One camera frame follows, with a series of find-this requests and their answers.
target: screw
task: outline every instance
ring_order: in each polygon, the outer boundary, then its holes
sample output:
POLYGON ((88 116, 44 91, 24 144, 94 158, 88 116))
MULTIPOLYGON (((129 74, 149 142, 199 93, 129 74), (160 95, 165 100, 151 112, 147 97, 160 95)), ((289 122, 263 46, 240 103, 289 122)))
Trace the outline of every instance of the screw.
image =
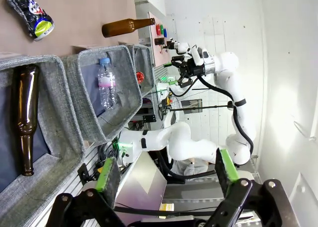
POLYGON ((268 183, 268 185, 269 185, 271 188, 274 188, 274 187, 276 186, 275 182, 273 182, 273 181, 270 181, 270 182, 268 183))
POLYGON ((86 194, 87 194, 88 197, 92 197, 94 195, 94 193, 92 193, 91 191, 87 191, 86 194))
POLYGON ((248 182, 247 182, 246 180, 243 180, 243 181, 240 182, 240 184, 241 184, 242 186, 247 186, 247 185, 248 185, 248 182))

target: white wall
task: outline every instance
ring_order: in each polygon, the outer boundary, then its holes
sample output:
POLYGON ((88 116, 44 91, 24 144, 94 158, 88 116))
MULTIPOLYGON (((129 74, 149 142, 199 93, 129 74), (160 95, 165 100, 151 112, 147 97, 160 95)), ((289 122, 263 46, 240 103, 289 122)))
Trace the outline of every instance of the white wall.
POLYGON ((301 226, 316 226, 318 144, 309 136, 318 87, 318 0, 261 2, 268 96, 259 173, 282 181, 301 226))
MULTIPOLYGON (((259 0, 165 1, 167 16, 174 19, 170 36, 172 34, 177 40, 190 45, 206 47, 211 54, 224 51, 237 54, 243 91, 258 133, 254 141, 254 154, 257 154, 264 78, 259 0)), ((202 91, 192 91, 190 95, 198 92, 202 91)), ((203 106, 222 105, 228 100, 213 91, 189 97, 192 98, 202 98, 203 106)), ((234 133, 231 115, 226 108, 206 109, 203 113, 183 116, 183 119, 190 124, 193 139, 205 138, 224 145, 226 137, 234 133)))

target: black strap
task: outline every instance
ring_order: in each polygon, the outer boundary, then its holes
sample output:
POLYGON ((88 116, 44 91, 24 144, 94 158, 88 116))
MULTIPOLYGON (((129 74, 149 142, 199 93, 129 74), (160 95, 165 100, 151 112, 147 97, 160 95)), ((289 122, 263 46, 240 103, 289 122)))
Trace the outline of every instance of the black strap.
POLYGON ((142 147, 143 149, 146 149, 146 148, 147 148, 146 139, 145 139, 145 138, 142 138, 142 139, 141 139, 141 147, 142 147))
POLYGON ((234 104, 235 104, 236 107, 240 107, 240 106, 246 104, 246 100, 242 99, 241 101, 235 102, 234 104))

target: black can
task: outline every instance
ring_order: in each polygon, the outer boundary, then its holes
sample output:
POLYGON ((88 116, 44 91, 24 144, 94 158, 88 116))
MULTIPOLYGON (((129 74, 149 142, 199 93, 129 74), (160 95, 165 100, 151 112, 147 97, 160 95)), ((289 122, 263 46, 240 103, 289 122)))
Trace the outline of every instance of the black can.
POLYGON ((6 0, 7 3, 23 18, 29 35, 39 41, 54 29, 52 18, 35 0, 6 0))

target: storage bin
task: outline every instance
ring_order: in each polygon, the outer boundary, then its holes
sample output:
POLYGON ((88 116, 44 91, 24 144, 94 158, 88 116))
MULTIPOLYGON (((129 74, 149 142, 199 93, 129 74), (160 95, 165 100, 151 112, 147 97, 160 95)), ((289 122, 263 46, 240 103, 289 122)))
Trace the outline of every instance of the storage bin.
POLYGON ((142 97, 145 97, 155 86, 154 69, 151 64, 150 50, 144 45, 127 45, 136 72, 145 75, 144 81, 140 84, 142 97))
POLYGON ((56 56, 20 56, 0 60, 0 226, 29 226, 57 194, 66 177, 84 158, 80 134, 63 63, 56 56), (9 128, 13 69, 26 64, 40 67, 38 128, 33 140, 34 175, 19 175, 19 158, 9 128))
POLYGON ((79 128, 84 140, 96 145, 113 140, 142 105, 136 71, 126 46, 85 50, 62 58, 79 128), (99 59, 114 66, 119 102, 104 110, 98 90, 99 59))

